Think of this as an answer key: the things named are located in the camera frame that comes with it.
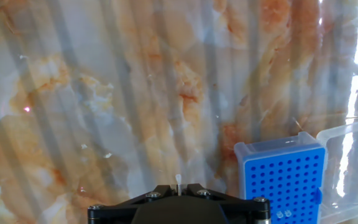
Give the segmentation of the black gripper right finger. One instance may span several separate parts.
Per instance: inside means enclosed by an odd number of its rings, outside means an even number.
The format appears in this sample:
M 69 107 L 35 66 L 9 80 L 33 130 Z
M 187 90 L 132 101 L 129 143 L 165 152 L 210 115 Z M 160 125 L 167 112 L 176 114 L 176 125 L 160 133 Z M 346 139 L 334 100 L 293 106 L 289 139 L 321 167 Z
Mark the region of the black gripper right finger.
M 182 196 L 200 198 L 206 205 L 208 216 L 225 218 L 226 223 L 270 224 L 270 201 L 264 197 L 244 200 L 215 190 L 204 188 L 201 184 L 188 184 Z

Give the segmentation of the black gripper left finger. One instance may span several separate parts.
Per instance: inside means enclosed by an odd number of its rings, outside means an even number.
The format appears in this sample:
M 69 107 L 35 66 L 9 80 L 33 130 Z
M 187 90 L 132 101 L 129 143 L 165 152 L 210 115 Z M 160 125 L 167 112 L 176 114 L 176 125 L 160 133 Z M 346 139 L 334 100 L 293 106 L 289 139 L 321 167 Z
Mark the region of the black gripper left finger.
M 142 205 L 174 195 L 175 191 L 169 185 L 158 185 L 150 192 L 117 205 L 91 205 L 88 207 L 88 224 L 131 223 Z

